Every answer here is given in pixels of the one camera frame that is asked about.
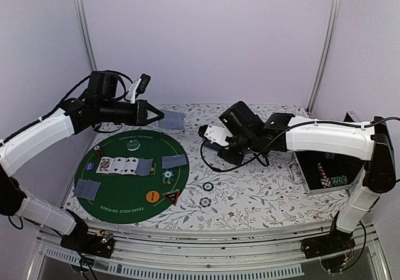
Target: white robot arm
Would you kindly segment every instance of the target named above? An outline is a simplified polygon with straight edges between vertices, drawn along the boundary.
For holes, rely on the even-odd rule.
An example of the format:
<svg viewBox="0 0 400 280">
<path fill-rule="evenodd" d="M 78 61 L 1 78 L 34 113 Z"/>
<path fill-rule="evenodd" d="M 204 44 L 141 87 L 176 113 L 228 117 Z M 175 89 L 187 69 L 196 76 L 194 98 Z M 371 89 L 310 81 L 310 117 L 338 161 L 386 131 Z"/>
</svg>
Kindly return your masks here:
<svg viewBox="0 0 400 280">
<path fill-rule="evenodd" d="M 380 195 L 396 184 L 393 147 L 381 117 L 375 117 L 373 122 L 335 122 L 275 113 L 262 122 L 240 101 L 223 112 L 219 119 L 223 127 L 201 126 L 199 135 L 219 146 L 219 157 L 237 166 L 243 165 L 246 153 L 254 152 L 257 157 L 263 156 L 268 164 L 269 151 L 317 151 L 351 156 L 364 162 L 359 184 L 336 214 L 329 235 L 319 237 L 319 241 L 303 241 L 306 257 L 343 251 L 353 245 L 351 236 L 360 220 Z"/>
<path fill-rule="evenodd" d="M 89 126 L 100 122 L 145 126 L 164 117 L 147 101 L 119 102 L 122 97 L 115 98 L 118 82 L 122 81 L 119 75 L 126 77 L 113 71 L 92 72 L 87 77 L 89 84 L 82 97 L 62 100 L 48 117 L 39 119 L 6 141 L 0 141 L 0 214 L 16 215 L 56 230 L 64 236 L 67 248 L 79 252 L 85 252 L 87 248 L 96 251 L 92 247 L 97 243 L 96 239 L 87 234 L 88 227 L 77 215 L 21 190 L 13 175 L 43 150 Z M 149 80 L 150 77 L 143 74 L 140 81 L 136 81 L 132 98 L 144 92 Z M 148 119 L 148 111 L 156 116 Z M 111 247 L 107 249 L 106 256 L 112 252 Z"/>
</svg>

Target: floral tablecloth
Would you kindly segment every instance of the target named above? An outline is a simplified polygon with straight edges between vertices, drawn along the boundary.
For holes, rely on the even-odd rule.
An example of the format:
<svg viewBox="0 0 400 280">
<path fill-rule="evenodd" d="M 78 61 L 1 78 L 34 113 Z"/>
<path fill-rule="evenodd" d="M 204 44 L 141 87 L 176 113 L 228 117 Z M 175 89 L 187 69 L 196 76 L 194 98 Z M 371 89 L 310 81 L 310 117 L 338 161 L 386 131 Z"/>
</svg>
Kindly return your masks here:
<svg viewBox="0 0 400 280">
<path fill-rule="evenodd" d="M 157 123 L 142 129 L 161 131 L 179 141 L 189 158 L 190 175 L 177 206 L 171 206 L 161 214 L 132 226 L 186 230 L 284 227 L 332 219 L 336 211 L 347 201 L 344 191 L 305 195 L 302 184 L 293 184 L 298 183 L 302 177 L 298 165 L 294 164 L 291 167 L 294 181 L 289 172 L 288 164 L 294 161 L 293 152 L 271 152 L 268 167 L 253 161 L 238 170 L 217 173 L 205 166 L 199 155 L 202 140 L 198 136 L 198 128 L 203 124 L 218 125 L 220 123 L 218 116 L 229 106 L 225 104 L 157 106 L 159 109 L 184 113 L 186 130 L 160 129 Z M 299 106 L 251 105 L 250 108 L 264 121 L 272 113 L 307 116 L 305 110 Z M 104 124 L 102 129 L 110 131 L 115 127 L 117 126 L 109 123 Z M 140 128 L 123 126 L 113 134 L 98 134 L 92 146 L 116 133 L 135 129 Z M 216 166 L 230 167 L 218 158 L 214 151 L 206 151 L 205 156 Z M 203 189 L 203 184 L 206 182 L 214 184 L 212 191 L 207 192 Z M 200 203 L 202 198 L 208 198 L 211 205 L 203 207 Z M 77 198 L 73 196 L 73 188 L 64 208 L 74 211 L 84 219 L 97 221 L 80 206 Z"/>
</svg>

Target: green poker chip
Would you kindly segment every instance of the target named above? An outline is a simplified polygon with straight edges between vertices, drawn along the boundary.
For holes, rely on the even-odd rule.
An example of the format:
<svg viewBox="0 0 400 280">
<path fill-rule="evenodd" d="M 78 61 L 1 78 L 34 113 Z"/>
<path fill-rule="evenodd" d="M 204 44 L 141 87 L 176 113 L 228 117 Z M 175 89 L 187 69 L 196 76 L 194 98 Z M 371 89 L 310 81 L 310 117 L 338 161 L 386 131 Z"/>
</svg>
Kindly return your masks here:
<svg viewBox="0 0 400 280">
<path fill-rule="evenodd" d="M 162 174 L 162 183 L 164 184 L 172 184 L 174 181 L 174 172 L 165 171 Z"/>
</svg>

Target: box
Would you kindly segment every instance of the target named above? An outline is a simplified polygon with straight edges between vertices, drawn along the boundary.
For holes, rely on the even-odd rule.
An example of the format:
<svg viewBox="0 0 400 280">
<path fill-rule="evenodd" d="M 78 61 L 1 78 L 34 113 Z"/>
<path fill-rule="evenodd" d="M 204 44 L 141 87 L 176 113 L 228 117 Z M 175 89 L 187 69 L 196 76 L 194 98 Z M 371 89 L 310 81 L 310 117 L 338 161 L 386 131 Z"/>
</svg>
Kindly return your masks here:
<svg viewBox="0 0 400 280">
<path fill-rule="evenodd" d="M 295 152 L 307 194 L 347 189 L 358 181 L 365 161 L 342 154 L 317 151 Z"/>
</svg>

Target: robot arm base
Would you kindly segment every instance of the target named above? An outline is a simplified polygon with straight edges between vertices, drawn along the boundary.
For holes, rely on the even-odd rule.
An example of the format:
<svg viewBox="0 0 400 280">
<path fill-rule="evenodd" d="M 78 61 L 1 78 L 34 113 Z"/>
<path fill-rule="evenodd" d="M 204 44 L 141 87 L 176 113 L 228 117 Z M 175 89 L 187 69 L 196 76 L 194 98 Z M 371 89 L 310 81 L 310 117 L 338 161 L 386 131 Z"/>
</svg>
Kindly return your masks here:
<svg viewBox="0 0 400 280">
<path fill-rule="evenodd" d="M 115 245 L 112 234 L 105 231 L 89 234 L 88 225 L 74 212 L 68 209 L 66 211 L 75 219 L 76 225 L 69 235 L 62 237 L 60 246 L 76 251 L 78 254 L 111 258 Z"/>
<path fill-rule="evenodd" d="M 329 234 L 306 238 L 301 241 L 301 250 L 307 259 L 342 252 L 356 246 L 353 233 L 345 233 L 336 229 L 338 215 L 339 212 L 333 219 Z"/>
</svg>

